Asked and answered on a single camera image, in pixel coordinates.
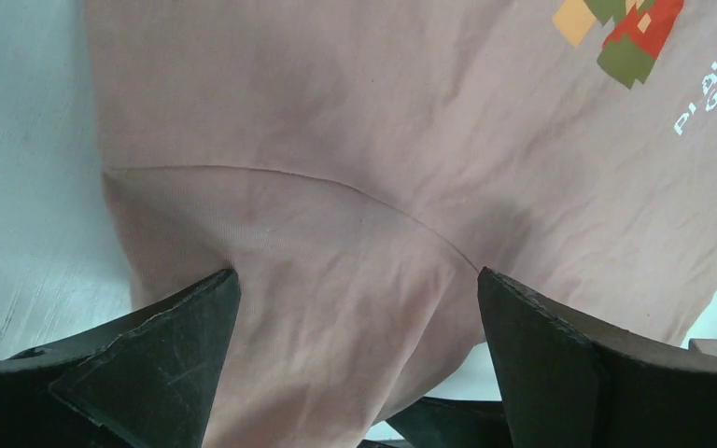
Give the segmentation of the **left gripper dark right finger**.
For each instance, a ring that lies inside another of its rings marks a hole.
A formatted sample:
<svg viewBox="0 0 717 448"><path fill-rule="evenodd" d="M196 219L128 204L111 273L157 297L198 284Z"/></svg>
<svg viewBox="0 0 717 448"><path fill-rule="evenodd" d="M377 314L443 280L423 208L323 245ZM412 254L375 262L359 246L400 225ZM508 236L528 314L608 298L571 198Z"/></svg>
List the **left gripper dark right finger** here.
<svg viewBox="0 0 717 448"><path fill-rule="evenodd" d="M489 269L478 303L517 447L717 447L717 357L569 308Z"/></svg>

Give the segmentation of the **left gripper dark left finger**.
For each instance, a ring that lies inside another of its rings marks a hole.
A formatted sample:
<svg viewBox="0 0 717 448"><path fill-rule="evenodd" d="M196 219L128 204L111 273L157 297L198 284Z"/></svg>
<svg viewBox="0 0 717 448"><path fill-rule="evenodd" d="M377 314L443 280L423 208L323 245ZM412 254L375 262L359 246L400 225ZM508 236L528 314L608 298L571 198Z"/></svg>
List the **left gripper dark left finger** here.
<svg viewBox="0 0 717 448"><path fill-rule="evenodd" d="M0 360L0 447L199 447L241 300L214 273Z"/></svg>

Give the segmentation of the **beige pink printed t-shirt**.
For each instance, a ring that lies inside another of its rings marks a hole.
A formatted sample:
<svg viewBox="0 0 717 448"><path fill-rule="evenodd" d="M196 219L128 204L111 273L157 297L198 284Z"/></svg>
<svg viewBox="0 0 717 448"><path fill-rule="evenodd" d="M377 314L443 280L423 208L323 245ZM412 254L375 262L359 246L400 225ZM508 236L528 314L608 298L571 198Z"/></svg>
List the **beige pink printed t-shirt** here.
<svg viewBox="0 0 717 448"><path fill-rule="evenodd" d="M484 267L662 343L717 291L717 1L88 1L143 307L233 268L207 447L354 447Z"/></svg>

